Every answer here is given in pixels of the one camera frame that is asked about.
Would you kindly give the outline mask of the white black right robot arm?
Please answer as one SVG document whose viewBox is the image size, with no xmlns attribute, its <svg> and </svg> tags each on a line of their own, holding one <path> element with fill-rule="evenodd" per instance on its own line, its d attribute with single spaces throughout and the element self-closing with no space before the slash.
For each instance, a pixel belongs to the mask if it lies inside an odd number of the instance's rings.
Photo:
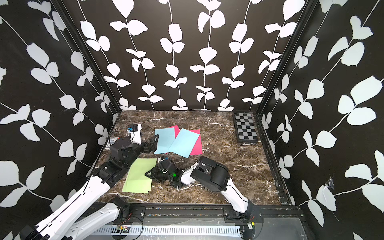
<svg viewBox="0 0 384 240">
<path fill-rule="evenodd" d="M 169 182 L 170 186 L 178 190 L 197 182 L 210 192 L 222 194 L 234 209 L 235 215 L 231 220 L 255 222 L 260 217 L 256 206 L 235 186 L 229 169 L 207 157 L 201 156 L 195 164 L 183 170 L 177 168 L 168 157 L 161 157 L 145 176 L 157 183 Z"/>
</svg>

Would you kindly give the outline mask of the light blue paper sheet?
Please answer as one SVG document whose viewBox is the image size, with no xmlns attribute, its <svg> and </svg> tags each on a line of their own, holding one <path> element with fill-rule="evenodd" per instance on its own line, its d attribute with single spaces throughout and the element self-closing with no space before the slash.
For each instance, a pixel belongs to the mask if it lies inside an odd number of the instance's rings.
<svg viewBox="0 0 384 240">
<path fill-rule="evenodd" d="M 174 142 L 168 149 L 169 153 L 174 153 L 184 158 L 189 158 L 200 134 L 181 129 Z"/>
<path fill-rule="evenodd" d="M 157 147 L 157 150 L 155 151 L 155 154 L 167 153 L 175 140 L 175 129 L 174 128 L 156 129 L 155 135 L 159 135 L 158 147 Z"/>
</svg>

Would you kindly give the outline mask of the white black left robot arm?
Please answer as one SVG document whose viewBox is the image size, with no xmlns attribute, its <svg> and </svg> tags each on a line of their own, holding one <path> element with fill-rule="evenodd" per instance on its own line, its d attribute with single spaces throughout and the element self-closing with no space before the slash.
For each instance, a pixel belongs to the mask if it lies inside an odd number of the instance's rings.
<svg viewBox="0 0 384 240">
<path fill-rule="evenodd" d="M 155 152 L 159 135 L 140 145 L 120 138 L 111 145 L 110 158 L 92 171 L 89 180 L 60 208 L 37 225 L 27 225 L 20 232 L 22 240 L 60 240 L 75 221 L 104 193 L 115 186 L 142 153 Z"/>
</svg>

